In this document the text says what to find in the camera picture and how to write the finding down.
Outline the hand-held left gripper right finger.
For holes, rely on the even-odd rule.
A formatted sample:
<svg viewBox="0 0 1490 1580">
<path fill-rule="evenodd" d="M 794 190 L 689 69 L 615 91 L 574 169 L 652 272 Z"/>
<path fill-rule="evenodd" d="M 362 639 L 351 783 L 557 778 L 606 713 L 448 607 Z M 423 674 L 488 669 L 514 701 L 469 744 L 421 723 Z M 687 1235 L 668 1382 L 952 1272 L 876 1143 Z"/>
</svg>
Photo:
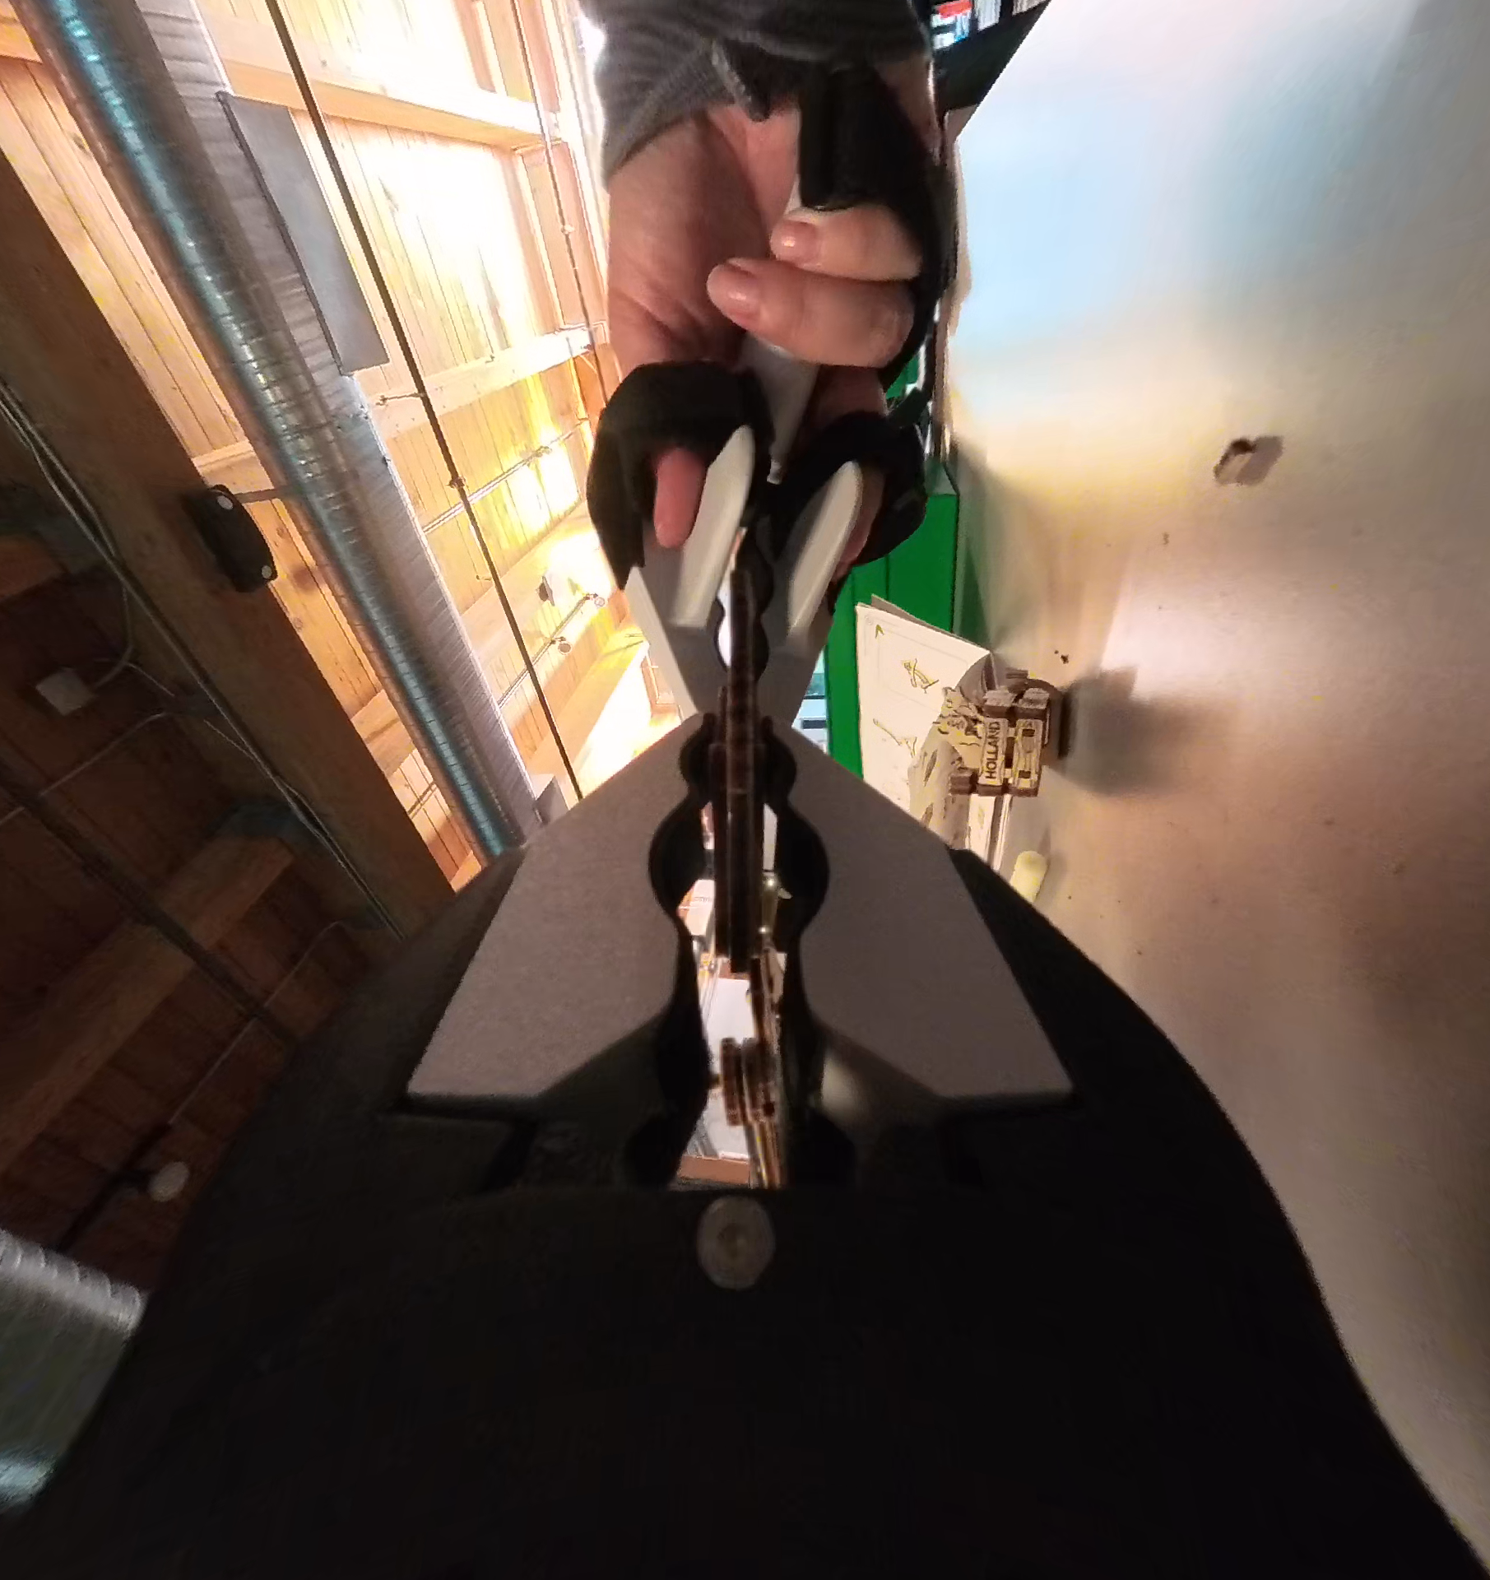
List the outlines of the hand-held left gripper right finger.
<svg viewBox="0 0 1490 1580">
<path fill-rule="evenodd" d="M 760 748 L 790 1123 L 895 1132 L 1069 1099 L 956 851 L 790 728 Z"/>
</svg>

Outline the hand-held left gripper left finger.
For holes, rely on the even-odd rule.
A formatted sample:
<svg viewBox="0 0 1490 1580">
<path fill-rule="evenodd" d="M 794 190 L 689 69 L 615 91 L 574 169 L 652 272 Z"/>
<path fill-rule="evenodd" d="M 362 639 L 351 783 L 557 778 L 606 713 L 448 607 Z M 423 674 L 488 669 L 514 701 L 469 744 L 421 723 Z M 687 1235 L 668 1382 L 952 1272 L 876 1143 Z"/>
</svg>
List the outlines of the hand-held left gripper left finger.
<svg viewBox="0 0 1490 1580">
<path fill-rule="evenodd" d="M 711 1068 L 695 937 L 711 727 L 692 720 L 535 836 L 410 1083 L 443 1117 L 689 1142 Z"/>
</svg>

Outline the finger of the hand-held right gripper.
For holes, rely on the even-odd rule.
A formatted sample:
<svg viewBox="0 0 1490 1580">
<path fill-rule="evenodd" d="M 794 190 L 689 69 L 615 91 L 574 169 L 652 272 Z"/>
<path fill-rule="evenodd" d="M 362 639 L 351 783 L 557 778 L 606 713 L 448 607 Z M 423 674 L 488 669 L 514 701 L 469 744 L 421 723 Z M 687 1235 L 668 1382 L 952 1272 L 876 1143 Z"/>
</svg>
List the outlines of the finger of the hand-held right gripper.
<svg viewBox="0 0 1490 1580">
<path fill-rule="evenodd" d="M 641 565 L 622 583 L 657 680 L 673 694 L 680 720 L 714 710 L 725 674 L 716 648 L 718 597 L 752 480 L 756 432 L 741 424 L 706 469 L 687 540 L 680 548 L 659 548 L 647 525 L 641 532 Z"/>
<path fill-rule="evenodd" d="M 765 663 L 759 677 L 759 712 L 768 721 L 793 721 L 810 690 L 862 500 L 864 475 L 833 474 L 801 507 L 771 566 L 771 599 L 760 615 Z"/>
</svg>

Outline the wooden bicycle model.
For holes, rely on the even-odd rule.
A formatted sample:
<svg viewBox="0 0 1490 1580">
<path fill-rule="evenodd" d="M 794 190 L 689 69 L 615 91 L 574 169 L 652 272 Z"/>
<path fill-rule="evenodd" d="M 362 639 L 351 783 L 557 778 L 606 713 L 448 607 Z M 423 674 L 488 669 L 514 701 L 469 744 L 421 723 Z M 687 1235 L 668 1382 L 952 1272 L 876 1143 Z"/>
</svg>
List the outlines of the wooden bicycle model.
<svg viewBox="0 0 1490 1580">
<path fill-rule="evenodd" d="M 756 700 L 759 597 L 735 565 L 725 593 L 725 663 L 708 747 L 714 824 L 714 956 L 746 985 L 749 1031 L 724 1038 L 714 1090 L 725 1123 L 743 1134 L 749 1181 L 788 1183 L 788 1058 L 782 1052 L 784 956 L 772 943 L 778 875 L 768 851 L 768 731 Z"/>
</svg>

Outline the lettered wooden model part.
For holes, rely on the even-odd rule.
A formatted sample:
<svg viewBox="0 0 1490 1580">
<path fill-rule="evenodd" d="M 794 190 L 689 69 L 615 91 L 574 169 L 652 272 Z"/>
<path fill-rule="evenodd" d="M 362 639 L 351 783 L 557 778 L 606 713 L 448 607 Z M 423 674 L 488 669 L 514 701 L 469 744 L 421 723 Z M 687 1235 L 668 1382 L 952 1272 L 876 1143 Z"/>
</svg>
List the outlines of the lettered wooden model part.
<svg viewBox="0 0 1490 1580">
<path fill-rule="evenodd" d="M 952 688 L 934 723 L 952 754 L 948 792 L 1027 799 L 1062 751 L 1062 693 L 1021 673 L 979 696 Z"/>
</svg>

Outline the person's right forearm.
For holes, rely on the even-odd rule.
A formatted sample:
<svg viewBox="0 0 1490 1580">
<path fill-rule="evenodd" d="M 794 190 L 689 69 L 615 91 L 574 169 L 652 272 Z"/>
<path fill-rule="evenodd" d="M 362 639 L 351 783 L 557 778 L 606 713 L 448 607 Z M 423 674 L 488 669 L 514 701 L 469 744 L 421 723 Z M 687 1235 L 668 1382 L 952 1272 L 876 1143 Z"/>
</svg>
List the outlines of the person's right forearm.
<svg viewBox="0 0 1490 1580">
<path fill-rule="evenodd" d="M 820 69 L 930 58 L 916 2 L 585 2 L 600 33 L 600 176 L 706 109 L 765 121 Z"/>
</svg>

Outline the wooden parts sheet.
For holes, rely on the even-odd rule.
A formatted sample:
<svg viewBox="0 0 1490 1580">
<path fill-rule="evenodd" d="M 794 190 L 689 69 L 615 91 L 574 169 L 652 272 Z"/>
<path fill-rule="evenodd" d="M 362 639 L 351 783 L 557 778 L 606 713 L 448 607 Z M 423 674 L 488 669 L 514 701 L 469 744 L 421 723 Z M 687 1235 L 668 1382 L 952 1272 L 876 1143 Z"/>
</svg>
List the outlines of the wooden parts sheet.
<svg viewBox="0 0 1490 1580">
<path fill-rule="evenodd" d="M 912 818 L 950 848 L 967 848 L 997 866 L 1008 821 L 1008 798 L 983 787 L 983 738 L 976 727 L 940 713 L 907 772 Z"/>
<path fill-rule="evenodd" d="M 988 648 L 873 599 L 853 608 L 853 655 L 858 772 L 907 809 L 909 769 L 921 760 L 945 690 L 956 688 Z"/>
</svg>

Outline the person's right hand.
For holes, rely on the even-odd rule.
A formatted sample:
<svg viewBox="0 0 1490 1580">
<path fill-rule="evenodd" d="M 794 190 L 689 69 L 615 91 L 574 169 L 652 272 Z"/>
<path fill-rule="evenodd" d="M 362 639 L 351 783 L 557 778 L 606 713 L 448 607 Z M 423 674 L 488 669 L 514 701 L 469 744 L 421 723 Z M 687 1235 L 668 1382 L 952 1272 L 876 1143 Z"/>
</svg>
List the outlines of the person's right hand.
<svg viewBox="0 0 1490 1580">
<path fill-rule="evenodd" d="M 606 305 L 620 376 L 733 365 L 746 337 L 816 369 L 797 437 L 886 404 L 912 327 L 921 242 L 882 207 L 805 208 L 794 103 L 708 105 L 643 144 L 609 186 Z"/>
</svg>

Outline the thin black ceiling rod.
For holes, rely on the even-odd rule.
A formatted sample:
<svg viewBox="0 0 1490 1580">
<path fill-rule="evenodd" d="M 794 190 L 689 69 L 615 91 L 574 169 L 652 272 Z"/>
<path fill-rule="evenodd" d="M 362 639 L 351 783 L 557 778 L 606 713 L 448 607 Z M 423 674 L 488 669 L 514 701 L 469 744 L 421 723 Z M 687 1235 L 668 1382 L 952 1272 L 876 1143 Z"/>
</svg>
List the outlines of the thin black ceiling rod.
<svg viewBox="0 0 1490 1580">
<path fill-rule="evenodd" d="M 314 128 L 315 141 L 322 144 L 322 154 L 326 160 L 326 166 L 329 166 L 329 172 L 333 176 L 333 185 L 338 190 L 338 198 L 344 204 L 344 212 L 346 212 L 347 224 L 352 229 L 352 235 L 357 240 L 357 247 L 360 247 L 360 256 L 362 256 L 366 268 L 371 272 L 371 280 L 373 280 L 373 284 L 377 289 L 377 300 L 379 300 L 379 305 L 385 309 L 385 316 L 390 322 L 392 337 L 394 337 L 394 340 L 399 345 L 399 358 L 401 358 L 401 364 L 405 364 L 405 369 L 410 372 L 414 401 L 420 404 L 423 424 L 433 435 L 433 444 L 439 447 L 441 463 L 447 466 L 447 480 L 452 485 L 452 494 L 457 496 L 459 510 L 463 512 L 463 520 L 466 520 L 466 525 L 470 531 L 470 537 L 473 537 L 473 542 L 476 542 L 476 548 L 480 551 L 480 559 L 486 565 L 491 588 L 493 588 L 493 593 L 497 599 L 497 608 L 501 608 L 503 620 L 507 623 L 509 639 L 512 639 L 512 643 L 517 648 L 523 674 L 530 682 L 530 690 L 535 693 L 535 700 L 538 700 L 538 707 L 541 712 L 545 727 L 550 731 L 550 738 L 554 742 L 557 758 L 562 764 L 567 786 L 572 791 L 572 803 L 579 803 L 584 798 L 584 791 L 579 786 L 574 760 L 572 760 L 572 756 L 567 751 L 567 744 L 562 738 L 562 731 L 558 731 L 558 723 L 557 723 L 557 716 L 554 716 L 554 707 L 552 707 L 552 701 L 550 701 L 550 696 L 545 693 L 545 682 L 540 680 L 533 648 L 530 648 L 530 643 L 527 643 L 527 639 L 523 634 L 523 626 L 517 620 L 517 610 L 512 607 L 512 599 L 504 591 L 503 572 L 501 572 L 501 566 L 496 561 L 496 555 L 491 550 L 486 531 L 477 522 L 477 512 L 476 512 L 476 506 L 473 506 L 473 490 L 470 490 L 469 478 L 463 475 L 463 471 L 459 466 L 459 459 L 457 459 L 457 453 L 454 453 L 454 448 L 448 444 L 448 437 L 447 437 L 447 429 L 441 424 L 439 409 L 433 404 L 430 382 L 423 377 L 423 369 L 420 365 L 420 358 L 416 358 L 414 345 L 410 340 L 405 318 L 399 315 L 399 305 L 398 305 L 394 291 L 392 291 L 392 288 L 390 288 L 390 282 L 385 277 L 377 247 L 376 247 L 376 242 L 371 237 L 371 231 L 367 231 L 367 225 L 362 222 L 362 214 L 360 214 L 360 207 L 355 201 L 355 195 L 352 195 L 352 190 L 347 185 L 347 176 L 344 172 L 344 165 L 338 160 L 335 142 L 333 142 L 333 137 L 330 137 L 330 132 L 326 128 L 326 117 L 322 114 L 319 95 L 309 84 L 309 73 L 304 71 L 298 46 L 293 44 L 293 36 L 291 36 L 291 33 L 287 28 L 285 6 L 281 2 L 265 2 L 265 9 L 270 13 L 270 23 L 272 23 L 275 34 L 280 39 L 280 49 L 285 55 L 287 69 L 291 73 L 293 87 L 298 88 L 304 114 L 312 121 L 312 128 Z"/>
</svg>

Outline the black ceiling box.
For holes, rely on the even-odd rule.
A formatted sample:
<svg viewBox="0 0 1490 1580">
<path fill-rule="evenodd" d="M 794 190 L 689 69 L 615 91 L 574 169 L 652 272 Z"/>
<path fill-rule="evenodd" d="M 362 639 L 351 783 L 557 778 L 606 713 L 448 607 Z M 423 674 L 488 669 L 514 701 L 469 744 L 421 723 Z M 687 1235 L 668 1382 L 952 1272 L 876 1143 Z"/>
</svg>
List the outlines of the black ceiling box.
<svg viewBox="0 0 1490 1580">
<path fill-rule="evenodd" d="M 182 494 L 182 510 L 220 576 L 238 593 L 255 593 L 277 582 L 270 542 L 227 485 Z"/>
</svg>

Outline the dark ceiling panel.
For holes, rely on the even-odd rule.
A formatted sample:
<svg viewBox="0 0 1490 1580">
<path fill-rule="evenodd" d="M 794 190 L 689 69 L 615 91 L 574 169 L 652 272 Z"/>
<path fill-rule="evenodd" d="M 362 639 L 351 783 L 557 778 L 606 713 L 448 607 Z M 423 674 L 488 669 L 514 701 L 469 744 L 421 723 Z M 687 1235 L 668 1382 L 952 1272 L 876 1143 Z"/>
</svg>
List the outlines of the dark ceiling panel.
<svg viewBox="0 0 1490 1580">
<path fill-rule="evenodd" d="M 291 114 L 230 91 L 220 91 L 218 100 L 265 192 L 338 370 L 355 376 L 388 365 L 390 350 L 360 291 Z"/>
</svg>

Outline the silver ventilation duct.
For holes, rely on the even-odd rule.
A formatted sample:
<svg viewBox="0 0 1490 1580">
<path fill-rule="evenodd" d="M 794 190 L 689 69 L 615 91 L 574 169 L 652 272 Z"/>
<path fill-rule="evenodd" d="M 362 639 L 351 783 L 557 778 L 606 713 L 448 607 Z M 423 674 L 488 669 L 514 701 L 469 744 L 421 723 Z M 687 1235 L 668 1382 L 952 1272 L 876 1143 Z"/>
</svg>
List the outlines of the silver ventilation duct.
<svg viewBox="0 0 1490 1580">
<path fill-rule="evenodd" d="M 0 1226 L 0 1517 L 50 1479 L 141 1312 L 137 1285 Z"/>
<path fill-rule="evenodd" d="M 193 2 L 14 2 L 477 857 L 533 783 L 371 408 L 329 345 Z"/>
</svg>

